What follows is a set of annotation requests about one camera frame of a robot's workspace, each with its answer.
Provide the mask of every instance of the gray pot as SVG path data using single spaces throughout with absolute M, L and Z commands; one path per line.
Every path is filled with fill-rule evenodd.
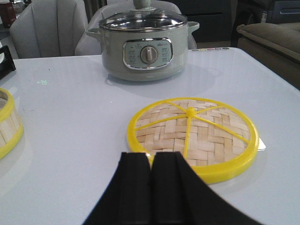
M 103 19 L 86 33 L 101 43 L 102 63 L 111 75 L 151 81 L 185 67 L 188 36 L 198 28 L 184 15 L 148 7 Z

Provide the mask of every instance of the control panel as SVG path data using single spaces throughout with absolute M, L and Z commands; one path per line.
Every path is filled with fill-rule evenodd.
M 123 62 L 131 69 L 160 68 L 172 57 L 172 43 L 168 38 L 130 40 L 123 47 Z

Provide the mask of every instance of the black cabinet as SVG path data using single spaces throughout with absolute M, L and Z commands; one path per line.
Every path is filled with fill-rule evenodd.
M 228 41 L 232 18 L 230 0 L 166 0 L 178 6 L 189 21 L 199 22 L 193 32 L 196 42 Z

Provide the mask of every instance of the gray chair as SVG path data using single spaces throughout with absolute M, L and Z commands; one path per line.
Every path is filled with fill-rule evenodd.
M 151 6 L 153 6 L 155 8 L 165 9 L 168 11 L 173 11 L 173 12 L 181 14 L 179 8 L 171 2 L 152 0 Z M 126 0 L 121 3 L 104 6 L 104 7 L 100 8 L 93 15 L 87 29 L 97 28 L 98 22 L 100 20 L 102 20 L 104 18 L 108 18 L 115 13 L 127 12 L 133 8 L 135 8 L 135 7 L 133 5 L 132 0 Z M 188 48 L 189 49 L 196 48 L 196 42 L 195 42 L 193 36 L 190 36 L 188 38 Z M 96 39 L 84 34 L 76 47 L 75 54 L 76 55 L 100 55 L 101 54 L 100 43 Z
M 88 26 L 83 0 L 36 0 L 10 28 L 19 58 L 75 55 Z

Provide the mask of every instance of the glass lid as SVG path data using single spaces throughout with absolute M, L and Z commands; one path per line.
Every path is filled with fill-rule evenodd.
M 107 30 L 152 31 L 171 29 L 188 22 L 185 15 L 175 12 L 153 9 L 117 13 L 99 21 L 99 27 Z

